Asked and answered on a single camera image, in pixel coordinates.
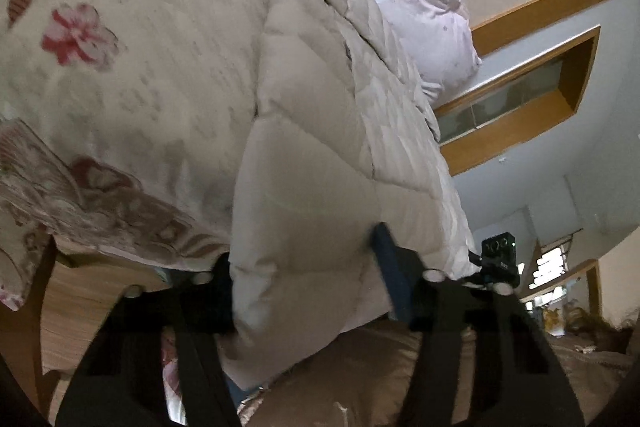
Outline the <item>beige quilted down coat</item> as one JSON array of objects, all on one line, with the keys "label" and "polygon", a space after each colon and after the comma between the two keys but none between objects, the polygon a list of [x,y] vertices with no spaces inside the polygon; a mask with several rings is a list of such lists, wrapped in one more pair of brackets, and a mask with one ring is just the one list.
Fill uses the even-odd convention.
[{"label": "beige quilted down coat", "polygon": [[374,0],[268,0],[232,208],[222,365],[235,384],[265,384],[388,312],[375,225],[452,279],[474,272],[438,141],[416,63]]}]

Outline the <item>window with bars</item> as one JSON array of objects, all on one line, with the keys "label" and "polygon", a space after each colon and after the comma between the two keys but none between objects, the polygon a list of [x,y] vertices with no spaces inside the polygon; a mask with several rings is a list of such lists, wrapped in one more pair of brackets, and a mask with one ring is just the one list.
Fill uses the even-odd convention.
[{"label": "window with bars", "polygon": [[528,289],[537,289],[568,272],[568,254],[573,239],[574,234],[570,234],[539,248],[530,265],[533,272]]}]

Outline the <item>pink tree print pillow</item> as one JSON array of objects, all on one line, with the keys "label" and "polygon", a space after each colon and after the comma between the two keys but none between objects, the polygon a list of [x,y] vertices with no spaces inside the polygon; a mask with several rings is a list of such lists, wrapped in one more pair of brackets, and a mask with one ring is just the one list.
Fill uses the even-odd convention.
[{"label": "pink tree print pillow", "polygon": [[447,102],[480,69],[464,0],[375,0],[418,66],[432,106]]}]

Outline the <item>floral bed sheet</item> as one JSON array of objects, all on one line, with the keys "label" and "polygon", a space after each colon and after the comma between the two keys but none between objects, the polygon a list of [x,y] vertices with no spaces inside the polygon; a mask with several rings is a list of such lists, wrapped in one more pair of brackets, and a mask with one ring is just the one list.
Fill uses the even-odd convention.
[{"label": "floral bed sheet", "polygon": [[50,236],[202,272],[228,251],[267,0],[1,0],[1,301]]}]

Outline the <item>wooden framed wall cabinet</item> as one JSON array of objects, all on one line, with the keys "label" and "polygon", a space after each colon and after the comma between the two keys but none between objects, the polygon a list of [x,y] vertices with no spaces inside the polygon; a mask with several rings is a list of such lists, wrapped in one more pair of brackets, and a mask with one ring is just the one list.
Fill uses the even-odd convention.
[{"label": "wooden framed wall cabinet", "polygon": [[[605,1],[533,0],[474,28],[474,44],[486,57]],[[600,33],[594,26],[440,106],[450,173],[483,165],[577,114]]]}]

